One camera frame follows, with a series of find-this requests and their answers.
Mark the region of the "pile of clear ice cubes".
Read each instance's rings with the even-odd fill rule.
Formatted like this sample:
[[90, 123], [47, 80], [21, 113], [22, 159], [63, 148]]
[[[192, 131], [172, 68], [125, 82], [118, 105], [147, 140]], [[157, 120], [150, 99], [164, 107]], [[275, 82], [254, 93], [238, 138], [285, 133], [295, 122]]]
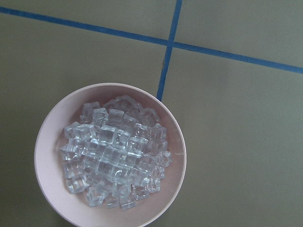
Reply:
[[63, 129], [60, 148], [69, 193], [90, 207], [128, 210], [160, 191], [171, 164], [167, 129], [158, 113], [128, 95], [85, 103], [80, 119]]

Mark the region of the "pink bowl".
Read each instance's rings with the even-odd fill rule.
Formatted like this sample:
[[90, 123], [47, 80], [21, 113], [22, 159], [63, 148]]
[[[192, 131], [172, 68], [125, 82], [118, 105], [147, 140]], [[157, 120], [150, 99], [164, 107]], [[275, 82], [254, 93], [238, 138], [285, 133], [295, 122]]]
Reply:
[[[166, 169], [161, 190], [122, 210], [104, 206], [91, 208], [80, 195], [69, 194], [63, 177], [59, 147], [66, 142], [63, 127], [76, 121], [84, 103], [103, 104], [129, 95], [145, 107], [153, 108], [168, 130], [172, 164]], [[186, 145], [182, 131], [168, 108], [151, 94], [125, 84], [100, 83], [80, 88], [59, 101], [46, 116], [35, 146], [35, 171], [39, 186], [50, 205], [64, 219], [78, 227], [143, 227], [161, 216], [176, 198], [186, 171]]]

